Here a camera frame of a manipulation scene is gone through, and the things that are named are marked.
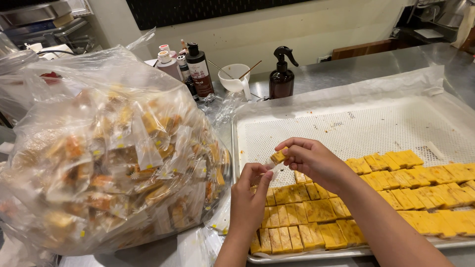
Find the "hand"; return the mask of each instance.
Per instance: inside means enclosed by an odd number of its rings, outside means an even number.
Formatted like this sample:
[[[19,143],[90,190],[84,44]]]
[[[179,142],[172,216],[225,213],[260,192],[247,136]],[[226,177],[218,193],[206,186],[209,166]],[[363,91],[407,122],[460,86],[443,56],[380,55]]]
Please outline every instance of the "hand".
[[[317,140],[292,137],[275,147],[289,158],[285,166],[301,172],[332,193],[340,194],[341,189],[354,180],[356,174],[341,159]]]
[[[251,237],[264,219],[267,189],[273,173],[260,163],[246,163],[236,184],[231,187],[229,234]],[[251,184],[258,184],[251,192]]]

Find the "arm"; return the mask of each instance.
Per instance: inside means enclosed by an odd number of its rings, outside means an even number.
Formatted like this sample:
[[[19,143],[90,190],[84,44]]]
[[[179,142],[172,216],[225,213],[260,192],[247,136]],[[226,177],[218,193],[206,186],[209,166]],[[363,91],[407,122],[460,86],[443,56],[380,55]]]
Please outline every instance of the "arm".
[[[360,179],[322,143],[290,138],[284,162],[291,170],[340,196],[363,232],[374,256],[383,267],[453,267],[447,258],[413,229],[373,188]]]
[[[253,234],[264,218],[267,189],[272,172],[260,163],[247,163],[239,181],[231,187],[229,232],[219,251],[215,267],[244,267]],[[251,192],[251,184],[258,184]]]

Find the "person's left hand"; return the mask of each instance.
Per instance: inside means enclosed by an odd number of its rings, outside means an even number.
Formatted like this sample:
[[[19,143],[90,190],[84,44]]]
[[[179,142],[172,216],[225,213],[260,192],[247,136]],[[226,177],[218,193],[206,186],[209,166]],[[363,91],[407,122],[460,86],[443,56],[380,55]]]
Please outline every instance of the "person's left hand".
[[[231,217],[229,234],[236,232],[249,237],[264,219],[267,189],[274,173],[260,163],[246,163],[239,181],[231,187]],[[251,192],[251,185],[258,184]]]

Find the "black pegboard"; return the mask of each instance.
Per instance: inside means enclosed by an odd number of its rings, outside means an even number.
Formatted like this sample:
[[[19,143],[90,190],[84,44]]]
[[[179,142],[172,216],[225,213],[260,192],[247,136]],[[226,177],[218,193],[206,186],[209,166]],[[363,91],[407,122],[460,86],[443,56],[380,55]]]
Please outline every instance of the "black pegboard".
[[[311,0],[127,0],[140,30],[234,15]]]

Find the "person's right hand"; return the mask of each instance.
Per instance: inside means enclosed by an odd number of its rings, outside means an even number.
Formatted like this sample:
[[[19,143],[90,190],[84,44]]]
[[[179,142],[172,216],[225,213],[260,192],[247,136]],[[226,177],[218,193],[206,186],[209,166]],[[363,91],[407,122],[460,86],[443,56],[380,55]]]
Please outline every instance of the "person's right hand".
[[[275,147],[289,158],[285,166],[293,171],[301,172],[314,182],[332,193],[339,194],[350,180],[359,179],[357,174],[340,158],[317,140],[292,137]]]

